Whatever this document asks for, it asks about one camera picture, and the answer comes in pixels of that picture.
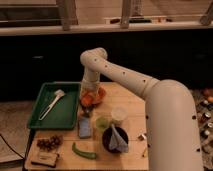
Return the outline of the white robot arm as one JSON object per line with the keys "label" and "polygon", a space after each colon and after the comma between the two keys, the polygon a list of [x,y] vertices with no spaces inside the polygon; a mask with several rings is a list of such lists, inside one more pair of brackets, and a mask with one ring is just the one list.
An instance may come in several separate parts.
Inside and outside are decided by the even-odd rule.
{"label": "white robot arm", "polygon": [[95,88],[102,75],[145,101],[149,171],[204,171],[197,112],[182,83],[113,64],[103,48],[80,55],[83,86]]}

